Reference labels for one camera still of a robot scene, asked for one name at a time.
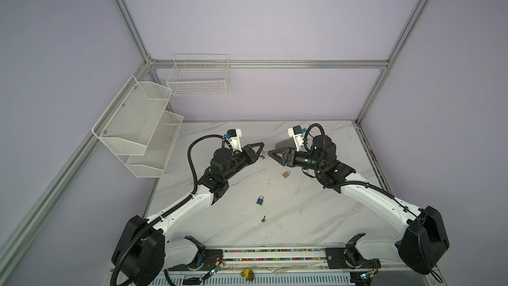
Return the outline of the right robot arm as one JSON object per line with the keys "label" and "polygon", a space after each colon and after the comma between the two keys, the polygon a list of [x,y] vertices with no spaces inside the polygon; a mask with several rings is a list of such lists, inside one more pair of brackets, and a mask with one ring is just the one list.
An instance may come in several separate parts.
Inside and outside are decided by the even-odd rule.
{"label": "right robot arm", "polygon": [[313,170],[326,189],[344,194],[376,213],[397,231],[394,238],[365,239],[356,234],[345,246],[346,265],[357,268],[367,260],[401,261],[415,272],[432,274],[450,244],[443,218],[433,207],[424,209],[398,199],[365,180],[340,162],[328,136],[316,136],[309,150],[284,147],[268,155],[282,166]]}

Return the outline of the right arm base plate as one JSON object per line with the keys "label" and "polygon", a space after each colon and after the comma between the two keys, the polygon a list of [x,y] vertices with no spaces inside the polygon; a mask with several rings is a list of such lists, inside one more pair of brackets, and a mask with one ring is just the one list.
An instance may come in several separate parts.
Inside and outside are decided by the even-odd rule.
{"label": "right arm base plate", "polygon": [[329,269],[368,269],[378,270],[379,259],[366,259],[357,250],[357,242],[364,237],[365,233],[358,233],[350,239],[345,246],[326,248],[325,258]]}

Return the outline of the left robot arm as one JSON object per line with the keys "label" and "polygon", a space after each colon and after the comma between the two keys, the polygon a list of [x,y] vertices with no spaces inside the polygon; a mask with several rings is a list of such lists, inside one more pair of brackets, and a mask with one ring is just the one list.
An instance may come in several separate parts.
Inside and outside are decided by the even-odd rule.
{"label": "left robot arm", "polygon": [[191,217],[215,204],[229,189],[230,179],[255,164],[263,148],[258,142],[240,150],[217,149],[201,177],[194,167],[190,169],[193,189],[188,195],[147,218],[132,217],[112,254],[110,284],[116,285],[124,274],[124,285],[148,285],[166,268],[195,262],[201,245],[190,238],[172,242],[171,237]]}

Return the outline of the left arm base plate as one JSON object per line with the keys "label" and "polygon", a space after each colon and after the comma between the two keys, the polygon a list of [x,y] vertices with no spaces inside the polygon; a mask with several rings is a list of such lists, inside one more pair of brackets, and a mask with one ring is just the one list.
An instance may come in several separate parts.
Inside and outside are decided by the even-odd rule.
{"label": "left arm base plate", "polygon": [[204,254],[199,258],[197,265],[179,265],[168,269],[170,272],[176,271],[210,271],[215,263],[219,260],[223,260],[224,251],[221,249],[210,249],[205,250]]}

